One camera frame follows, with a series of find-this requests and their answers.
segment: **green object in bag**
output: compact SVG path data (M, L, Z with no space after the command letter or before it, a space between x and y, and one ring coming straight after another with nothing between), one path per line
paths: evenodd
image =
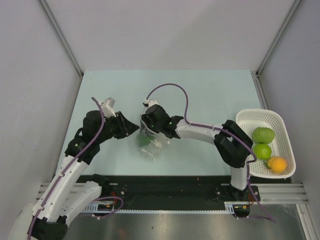
M138 139L139 147L142 148L149 145L153 140L155 140L155 136L151 136L151 135L146 136L146 135L139 134L137 136L137 139Z
M275 139L275 132L268 127L257 127L252 133L252 140L256 144L269 144Z

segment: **orange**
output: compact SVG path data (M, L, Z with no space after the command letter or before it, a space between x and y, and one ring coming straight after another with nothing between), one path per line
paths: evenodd
M287 160L281 156L270 157L267 164L274 173L282 173L287 168Z

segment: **metal floor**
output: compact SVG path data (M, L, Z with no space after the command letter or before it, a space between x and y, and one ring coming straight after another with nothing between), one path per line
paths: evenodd
M78 216L65 240L305 240L295 204L267 205L277 224L223 214L119 213L104 220ZM251 215L263 215L257 205Z

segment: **cable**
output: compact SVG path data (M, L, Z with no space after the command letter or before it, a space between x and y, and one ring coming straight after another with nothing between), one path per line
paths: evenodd
M114 196L114 197L117 196L114 191L112 191L112 192L110 192L110 193L111 193L111 195ZM116 204L117 204L117 199L115 199L113 202L114 202L114 205L116 205Z
M252 198L252 196L250 195L250 193L248 194L248 198L251 201L249 206L252 206L255 203L255 200Z
M81 214L80 216L81 216L81 217L96 217L98 220L100 220L100 219L105 219L105 218L108 218L108 217L112 216L112 215L115 214L116 212L118 212L118 211L124 206L124 200L123 200L121 197L118 197L118 196L104 196L104 197L99 197L99 198L93 200L93 202L95 202L95 201L107 200L107 199L120 200L120 202L121 202L120 207L118 207L117 209L115 209L115 210L113 210L112 212L107 213L106 215L103 215L103 216L96 216L96 215L94 215L94 214Z
M251 195L253 196L254 200L256 201L256 203L258 204L258 206L261 208L261 210L265 213L265 215L267 215L267 217L265 216L247 216L247 217L237 217L235 214L234 216L239 219L239 218L245 218L245 219L249 219L249 218L252 218L252 219L257 219L257 218L260 218L260 219L267 219L269 221L272 221L273 223L277 223L276 220L274 220L274 218L267 212L267 210L265 210L265 208L262 206L262 204L259 202L258 198L256 197L252 187L251 187L251 183L250 183L250 167L249 167L249 164L250 163L254 163L256 162L258 159L257 159L257 156L255 155L255 153L252 151L252 149L250 147L248 147L240 138L238 138L236 135L234 135L233 133L229 132L228 130L225 130L223 128L219 128L219 127L214 127L214 126L210 126L210 125L204 125L204 124L197 124L197 123L192 123L190 121L188 121L187 119L187 112L188 112L188 107L189 107L189 98L188 98L188 94L186 92L186 90L184 90L184 88L178 84L175 84L175 83L165 83L165 84L161 84L157 87L155 87L149 94L148 96L146 97L146 99L148 100L149 97L151 96L152 93L154 93L154 91L156 91L157 89L161 88L161 87L164 87L164 86L175 86L175 87L178 87L179 89L181 89L185 95L185 110L184 110L184 120L187 124L191 125L191 126L195 126L195 127L201 127L201 128L206 128L206 129L213 129L213 130L217 130L217 131L221 131L223 133L226 133L228 134L230 137L234 138L235 140L237 140L242 146L244 146L248 151L249 153L253 156L254 160L251 160L251 161L247 161L246 162L246 181L247 181L247 185L248 185L248 188L251 192Z
M100 111L100 115L101 115L101 125L99 130L96 132L96 134L94 135L94 137L92 138L92 140L69 162L69 164L65 167L65 169L61 172L62 175L64 175L66 173L66 171L68 171L68 169L71 167L71 165L81 156L81 154L83 154L98 138L99 134L101 133L102 129L104 128L105 125L105 115L104 112L101 109L101 106L99 105L98 101L92 97L91 98L95 104L97 105L97 107L99 108ZM38 218L38 216L40 215L41 211L43 210L44 206L47 203L47 200L49 199L49 197L51 196L51 194L53 193L53 191L55 190L56 186L58 185L59 181L61 180L62 176L59 176L54 184L52 185L51 189L49 190L48 194L45 196L44 200L42 201L39 210L35 213L31 224L29 226L29 230L28 230L28 239L27 240L31 240L31 233L32 233L32 229L34 228L35 222Z

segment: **light blue table surface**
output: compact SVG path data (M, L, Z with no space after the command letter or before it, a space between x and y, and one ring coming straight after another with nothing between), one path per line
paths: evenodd
M181 85L189 96L188 119L194 123L219 125L235 120L242 109L260 108L249 70L128 70L86 71L66 133L59 165L68 143L82 127L86 113L96 110L91 97L115 99L114 110L140 125L144 98L164 83ZM183 116L186 99L174 86L156 91L155 99L170 115ZM172 139L156 160L141 155L137 134L125 139L110 139L101 144L84 175L192 176L229 175L230 168L215 146L192 139Z

